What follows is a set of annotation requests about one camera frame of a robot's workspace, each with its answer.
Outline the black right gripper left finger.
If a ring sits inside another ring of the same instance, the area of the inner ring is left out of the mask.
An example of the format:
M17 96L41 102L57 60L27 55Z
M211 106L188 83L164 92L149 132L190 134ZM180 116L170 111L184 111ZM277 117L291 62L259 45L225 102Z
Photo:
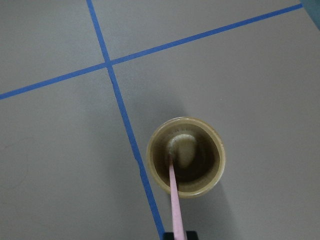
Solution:
M175 236L173 232L165 232L162 236L163 240L175 240Z

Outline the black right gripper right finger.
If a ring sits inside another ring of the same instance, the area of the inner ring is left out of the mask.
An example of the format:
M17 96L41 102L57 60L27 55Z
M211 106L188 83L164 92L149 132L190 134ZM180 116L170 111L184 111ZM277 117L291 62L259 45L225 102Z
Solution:
M186 231L186 239L187 240L198 240L198 234L196 231Z

